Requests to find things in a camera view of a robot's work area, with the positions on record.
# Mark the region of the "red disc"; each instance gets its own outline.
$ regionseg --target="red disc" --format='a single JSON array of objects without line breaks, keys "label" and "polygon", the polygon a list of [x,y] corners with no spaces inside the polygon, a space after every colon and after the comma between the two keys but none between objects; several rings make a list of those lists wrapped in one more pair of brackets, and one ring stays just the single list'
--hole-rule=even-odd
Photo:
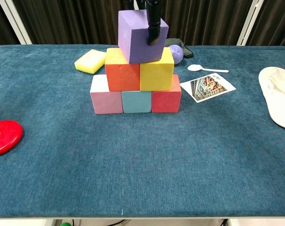
[{"label": "red disc", "polygon": [[0,121],[0,155],[14,147],[22,137],[21,125],[12,120]]}]

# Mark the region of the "spoon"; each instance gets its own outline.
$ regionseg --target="spoon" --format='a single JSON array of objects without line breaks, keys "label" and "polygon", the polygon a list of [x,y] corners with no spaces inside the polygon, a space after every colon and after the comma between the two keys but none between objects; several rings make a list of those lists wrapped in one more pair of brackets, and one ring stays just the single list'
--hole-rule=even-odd
[{"label": "spoon", "polygon": [[206,68],[203,68],[201,65],[190,65],[188,67],[188,70],[192,71],[192,72],[197,72],[197,71],[200,71],[200,70],[208,71],[208,72],[223,72],[223,73],[228,73],[229,72],[228,70],[206,69]]}]

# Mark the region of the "yellow sponge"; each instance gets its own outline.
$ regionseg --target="yellow sponge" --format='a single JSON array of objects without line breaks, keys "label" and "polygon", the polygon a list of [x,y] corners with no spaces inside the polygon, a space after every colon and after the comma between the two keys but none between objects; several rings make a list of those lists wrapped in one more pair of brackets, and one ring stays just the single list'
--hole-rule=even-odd
[{"label": "yellow sponge", "polygon": [[75,62],[75,67],[79,71],[94,74],[104,65],[105,59],[105,52],[92,49]]},{"label": "yellow sponge", "polygon": [[174,60],[169,47],[163,49],[159,61],[140,64],[140,90],[170,90],[174,70]]}]

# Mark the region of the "purple ball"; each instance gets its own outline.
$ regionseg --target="purple ball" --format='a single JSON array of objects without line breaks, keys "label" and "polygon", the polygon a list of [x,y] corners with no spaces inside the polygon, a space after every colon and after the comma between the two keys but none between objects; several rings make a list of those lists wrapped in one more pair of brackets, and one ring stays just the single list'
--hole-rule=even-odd
[{"label": "purple ball", "polygon": [[178,64],[182,61],[183,59],[183,50],[180,46],[177,45],[171,45],[169,46],[173,59],[174,59],[174,63]]}]

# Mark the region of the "brown curtain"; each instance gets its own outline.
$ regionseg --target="brown curtain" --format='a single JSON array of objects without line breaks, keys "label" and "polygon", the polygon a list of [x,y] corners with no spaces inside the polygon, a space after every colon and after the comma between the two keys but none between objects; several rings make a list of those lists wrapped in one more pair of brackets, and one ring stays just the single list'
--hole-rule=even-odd
[{"label": "brown curtain", "polygon": [[0,6],[0,45],[5,44],[20,44],[20,42]]},{"label": "brown curtain", "polygon": [[285,46],[285,0],[265,0],[247,45]]},{"label": "brown curtain", "polygon": [[33,44],[117,44],[123,0],[13,0]]},{"label": "brown curtain", "polygon": [[252,0],[163,0],[168,36],[185,45],[236,45]]}]

